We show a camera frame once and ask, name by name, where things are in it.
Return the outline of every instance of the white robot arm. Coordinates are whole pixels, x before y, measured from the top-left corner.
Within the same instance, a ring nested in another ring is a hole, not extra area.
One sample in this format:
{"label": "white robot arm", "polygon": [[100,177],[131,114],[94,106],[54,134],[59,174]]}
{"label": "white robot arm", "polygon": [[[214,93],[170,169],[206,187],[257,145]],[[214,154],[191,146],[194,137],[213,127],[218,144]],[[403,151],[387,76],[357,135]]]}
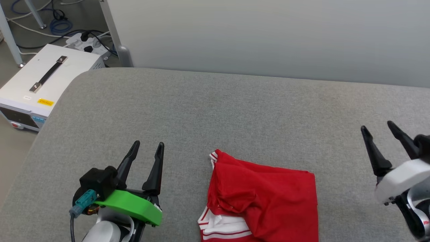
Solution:
{"label": "white robot arm", "polygon": [[377,177],[375,197],[378,202],[396,204],[417,241],[430,241],[430,136],[417,135],[412,140],[392,121],[388,127],[409,157],[397,168],[392,168],[365,126],[361,127],[364,143]]}

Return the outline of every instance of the power strip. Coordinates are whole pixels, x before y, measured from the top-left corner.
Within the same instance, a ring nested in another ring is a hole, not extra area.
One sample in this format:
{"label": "power strip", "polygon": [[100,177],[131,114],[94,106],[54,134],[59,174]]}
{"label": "power strip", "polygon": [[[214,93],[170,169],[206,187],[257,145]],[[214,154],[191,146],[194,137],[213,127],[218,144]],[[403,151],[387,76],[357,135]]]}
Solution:
{"label": "power strip", "polygon": [[86,47],[91,46],[91,53],[101,55],[103,60],[107,60],[111,56],[111,53],[103,45],[101,45],[96,38],[88,38],[86,41],[82,41],[81,36],[82,33],[78,33],[70,37],[70,39],[67,39],[66,43],[68,44],[68,47],[71,49],[85,51]]}

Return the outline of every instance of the white cable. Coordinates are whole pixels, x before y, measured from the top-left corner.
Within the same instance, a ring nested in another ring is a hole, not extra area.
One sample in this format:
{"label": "white cable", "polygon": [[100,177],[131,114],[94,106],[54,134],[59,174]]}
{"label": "white cable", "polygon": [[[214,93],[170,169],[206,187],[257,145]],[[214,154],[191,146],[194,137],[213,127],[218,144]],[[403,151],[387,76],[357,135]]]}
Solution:
{"label": "white cable", "polygon": [[21,52],[21,50],[19,50],[19,53],[21,54],[21,55],[37,55],[37,53],[23,53],[23,52]]}
{"label": "white cable", "polygon": [[102,37],[99,37],[99,39],[104,39],[104,38],[112,38],[112,36],[110,36],[110,35],[103,35]]}
{"label": "white cable", "polygon": [[[43,8],[45,8],[45,7],[46,7],[46,6],[48,6],[50,3],[51,3],[51,1],[47,2],[45,5],[43,5],[42,7],[40,7],[40,8],[38,9],[38,11],[42,10]],[[7,19],[7,21],[12,21],[12,20],[17,20],[17,19],[25,18],[25,17],[27,17],[27,16],[29,16],[29,15],[32,15],[32,13],[31,13],[31,12],[29,12],[29,13],[27,13],[26,15],[23,15],[23,16],[19,16],[19,17],[11,18],[11,19],[6,18],[6,19]]]}
{"label": "white cable", "polygon": [[42,32],[39,32],[39,31],[36,31],[36,30],[34,30],[34,29],[31,29],[31,28],[27,28],[27,27],[25,27],[25,26],[23,26],[23,25],[21,25],[21,24],[19,24],[19,23],[17,23],[17,22],[15,22],[15,21],[13,21],[13,20],[10,20],[12,23],[14,23],[14,24],[17,24],[18,26],[20,26],[20,27],[22,27],[22,28],[25,28],[26,30],[29,30],[29,31],[31,31],[31,32],[35,32],[35,33],[38,33],[38,34],[43,34],[43,35],[45,35],[45,36],[49,36],[49,37],[56,37],[56,38],[60,38],[61,36],[59,36],[59,35],[52,35],[52,34],[45,34],[45,33],[42,33]]}
{"label": "white cable", "polygon": [[99,36],[97,36],[97,37],[102,37],[103,35],[106,35],[106,34],[108,34],[108,33],[110,33],[109,31],[108,32],[105,32],[105,33],[102,33],[101,35],[99,35]]}
{"label": "white cable", "polygon": [[60,3],[61,5],[70,5],[70,4],[75,4],[75,3],[80,3],[80,2],[82,2],[83,0],[79,0],[79,1],[77,1],[77,2],[74,2],[74,3]]}

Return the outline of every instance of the floor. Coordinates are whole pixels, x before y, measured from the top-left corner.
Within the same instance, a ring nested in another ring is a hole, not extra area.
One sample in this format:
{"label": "floor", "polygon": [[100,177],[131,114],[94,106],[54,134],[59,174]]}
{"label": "floor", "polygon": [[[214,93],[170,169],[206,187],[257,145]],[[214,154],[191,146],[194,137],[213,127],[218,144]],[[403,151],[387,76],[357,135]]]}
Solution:
{"label": "floor", "polygon": [[[48,0],[32,0],[36,8],[40,8],[47,3]],[[5,12],[6,17],[13,18],[20,15],[14,14],[10,7],[14,0],[1,0],[1,5]],[[60,5],[61,2],[72,3],[75,0],[54,0],[56,9],[60,9],[66,13],[66,17],[73,23],[74,29],[86,30],[100,30],[108,31],[106,22],[104,21],[103,12],[101,11],[98,0],[84,0],[83,2],[72,5]],[[28,12],[28,8],[24,1],[20,1],[15,6],[15,11]],[[42,20],[49,25],[52,20],[51,11],[40,11]],[[49,28],[40,30],[34,18],[29,16],[27,18],[16,20],[21,25],[43,33],[50,34]],[[33,33],[25,30],[14,23],[10,23],[10,28],[14,35],[15,41],[21,46],[41,46],[55,38],[43,36],[41,34]],[[106,45],[109,45],[109,39],[105,38]],[[55,43],[56,45],[65,45],[65,40],[60,40]],[[38,50],[21,50],[22,52],[37,52]],[[22,56],[24,62],[28,62],[33,56]],[[105,62],[110,67],[120,66],[117,57],[112,56]],[[12,55],[9,51],[7,44],[0,42],[0,87],[2,87],[13,75],[19,71],[15,64]],[[37,136],[37,132],[29,130],[14,129],[4,119],[0,118],[0,209],[3,206],[4,199],[6,198],[10,187],[19,173],[24,159]]]}

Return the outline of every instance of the white equipment box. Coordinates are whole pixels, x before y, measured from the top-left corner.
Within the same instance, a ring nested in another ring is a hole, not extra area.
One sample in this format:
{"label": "white equipment box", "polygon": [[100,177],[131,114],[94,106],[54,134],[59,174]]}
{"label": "white equipment box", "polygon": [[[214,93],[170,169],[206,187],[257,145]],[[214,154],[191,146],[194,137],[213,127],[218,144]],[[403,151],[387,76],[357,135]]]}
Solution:
{"label": "white equipment box", "polygon": [[76,76],[104,67],[100,55],[48,44],[0,89],[0,114],[15,128],[39,131]]}

